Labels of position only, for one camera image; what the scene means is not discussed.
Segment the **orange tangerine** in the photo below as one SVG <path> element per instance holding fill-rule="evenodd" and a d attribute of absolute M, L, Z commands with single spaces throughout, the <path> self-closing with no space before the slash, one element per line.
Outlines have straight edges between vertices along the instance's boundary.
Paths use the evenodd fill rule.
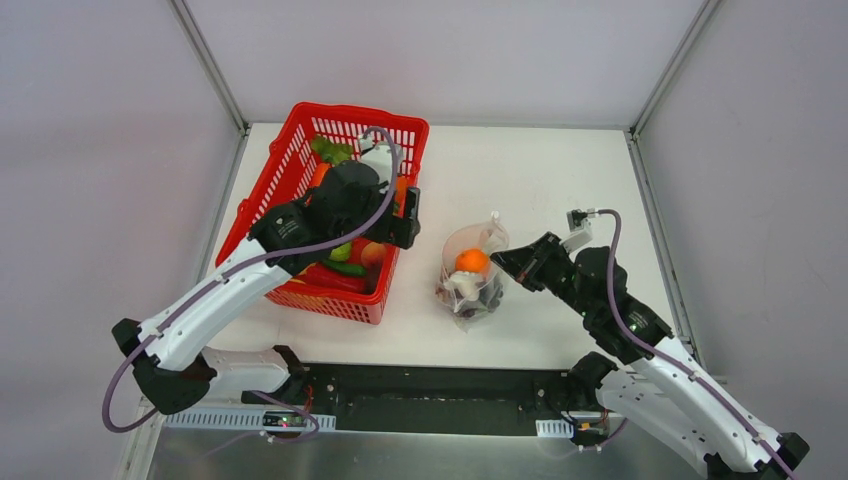
<path fill-rule="evenodd" d="M 404 213 L 408 189 L 408 177 L 399 175 L 396 180 L 393 213 L 400 217 Z"/>
<path fill-rule="evenodd" d="M 460 252 L 454 261 L 455 272 L 479 274 L 483 278 L 489 275 L 491 260 L 480 248 L 470 248 Z"/>

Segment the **black grape bunch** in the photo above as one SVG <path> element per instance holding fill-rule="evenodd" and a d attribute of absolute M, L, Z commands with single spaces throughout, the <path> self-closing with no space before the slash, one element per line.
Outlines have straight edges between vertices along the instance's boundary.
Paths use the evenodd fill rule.
<path fill-rule="evenodd" d="M 493 276 L 480 290 L 478 295 L 479 309 L 492 313 L 496 311 L 504 295 L 504 282 L 500 274 Z"/>

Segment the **orange carrot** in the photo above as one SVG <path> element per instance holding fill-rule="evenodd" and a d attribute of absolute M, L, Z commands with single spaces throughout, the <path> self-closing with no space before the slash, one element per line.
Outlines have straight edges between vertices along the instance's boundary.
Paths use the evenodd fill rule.
<path fill-rule="evenodd" d="M 331 168 L 332 168 L 332 165 L 330 163 L 326 163 L 326 162 L 319 163 L 316 166 L 316 168 L 313 172 L 313 175 L 312 175 L 310 183 L 309 183 L 309 188 L 314 189 L 314 188 L 319 187 L 321 185 L 324 177 L 326 176 L 327 172 Z"/>

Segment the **green cabbage ball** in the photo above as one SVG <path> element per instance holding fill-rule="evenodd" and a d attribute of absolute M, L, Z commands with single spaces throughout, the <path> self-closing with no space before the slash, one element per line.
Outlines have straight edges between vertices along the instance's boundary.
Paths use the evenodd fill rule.
<path fill-rule="evenodd" d="M 334 248 L 330 253 L 329 259 L 333 262 L 345 263 L 351 258 L 352 251 L 352 243 L 346 242 Z"/>

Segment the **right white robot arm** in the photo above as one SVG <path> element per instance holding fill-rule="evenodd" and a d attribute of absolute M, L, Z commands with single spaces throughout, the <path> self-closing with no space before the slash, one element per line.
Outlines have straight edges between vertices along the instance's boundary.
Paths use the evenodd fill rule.
<path fill-rule="evenodd" d="M 610 248 L 572 256 L 554 234 L 491 254 L 530 291 L 548 291 L 580 314 L 600 347 L 572 369 L 569 400 L 622 415 L 707 479 L 794 479 L 809 452 L 750 413 L 683 346 L 668 324 L 626 288 Z"/>

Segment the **white garlic bulb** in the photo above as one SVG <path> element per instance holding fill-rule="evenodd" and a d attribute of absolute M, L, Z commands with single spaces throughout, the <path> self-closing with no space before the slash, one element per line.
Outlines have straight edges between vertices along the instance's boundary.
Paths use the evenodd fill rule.
<path fill-rule="evenodd" d="M 483 284 L 484 278 L 479 274 L 454 272 L 442 282 L 442 287 L 450 301 L 449 305 L 457 310 L 465 302 L 477 301 Z"/>

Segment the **clear zip top bag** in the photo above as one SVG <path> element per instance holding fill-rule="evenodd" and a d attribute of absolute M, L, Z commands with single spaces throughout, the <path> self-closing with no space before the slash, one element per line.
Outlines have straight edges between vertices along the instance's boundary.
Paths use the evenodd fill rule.
<path fill-rule="evenodd" d="M 508 246 L 509 234 L 497 211 L 454 231 L 443 244 L 434 293 L 460 330 L 469 331 L 501 305 L 504 274 L 491 256 Z"/>

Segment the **red plastic basket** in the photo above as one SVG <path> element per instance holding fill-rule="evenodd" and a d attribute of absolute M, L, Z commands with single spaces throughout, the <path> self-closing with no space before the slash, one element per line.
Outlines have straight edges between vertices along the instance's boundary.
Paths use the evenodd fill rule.
<path fill-rule="evenodd" d="M 369 107 L 300 102 L 292 108 L 279 134 L 270 143 L 268 160 L 251 193 L 239 203 L 215 264 L 221 265 L 230 256 L 253 224 L 270 208 L 306 193 L 318 164 L 318 157 L 309 146 L 315 136 L 323 135 L 358 148 L 357 139 L 371 126 L 388 131 L 403 148 L 400 173 L 407 178 L 409 187 L 415 186 L 429 135 L 426 120 Z M 272 290 L 266 298 L 283 307 L 377 325 L 383 317 L 399 253 L 397 247 L 387 248 L 375 291 L 370 294 L 290 281 Z"/>

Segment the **peach fruit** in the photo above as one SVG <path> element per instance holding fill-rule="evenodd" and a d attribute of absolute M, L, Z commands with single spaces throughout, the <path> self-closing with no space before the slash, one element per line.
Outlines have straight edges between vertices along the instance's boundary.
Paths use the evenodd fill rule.
<path fill-rule="evenodd" d="M 387 247 L 381 243 L 368 242 L 360 252 L 360 263 L 366 269 L 382 266 L 387 255 Z"/>

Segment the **green chili pepper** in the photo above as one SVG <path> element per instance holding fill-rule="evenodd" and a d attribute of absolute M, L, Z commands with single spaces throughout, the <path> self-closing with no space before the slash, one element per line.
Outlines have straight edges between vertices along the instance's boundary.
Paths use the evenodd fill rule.
<path fill-rule="evenodd" d="M 321 264 L 324 265 L 326 268 L 347 277 L 363 278 L 366 277 L 368 274 L 368 269 L 366 267 L 355 263 L 347 263 L 325 259 L 321 261 Z"/>

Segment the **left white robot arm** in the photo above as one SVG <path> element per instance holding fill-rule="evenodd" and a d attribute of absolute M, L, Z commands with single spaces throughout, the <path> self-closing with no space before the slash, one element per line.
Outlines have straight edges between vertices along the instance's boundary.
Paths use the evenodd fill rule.
<path fill-rule="evenodd" d="M 393 213 L 397 161 L 346 161 L 304 196 L 270 208 L 219 267 L 175 304 L 112 329 L 143 395 L 164 415 L 186 410 L 211 393 L 251 391 L 281 404 L 305 390 L 297 357 L 277 345 L 224 351 L 210 341 L 244 310 L 331 251 L 372 236 L 411 247 L 418 223 Z"/>

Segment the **red chili pepper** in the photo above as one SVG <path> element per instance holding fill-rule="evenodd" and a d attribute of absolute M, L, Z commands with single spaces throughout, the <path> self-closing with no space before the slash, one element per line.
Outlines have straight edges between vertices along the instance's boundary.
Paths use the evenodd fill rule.
<path fill-rule="evenodd" d="M 366 292 L 366 279 L 338 273 L 323 264 L 313 264 L 296 276 L 300 282 L 317 288 L 339 290 L 349 293 Z"/>

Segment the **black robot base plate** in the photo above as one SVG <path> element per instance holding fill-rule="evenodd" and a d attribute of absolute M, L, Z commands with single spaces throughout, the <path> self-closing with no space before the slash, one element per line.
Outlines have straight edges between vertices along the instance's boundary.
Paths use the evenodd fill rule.
<path fill-rule="evenodd" d="M 303 406 L 353 432 L 576 436 L 586 444 L 617 427 L 613 414 L 566 370 L 309 363 L 282 387 L 245 404 Z"/>

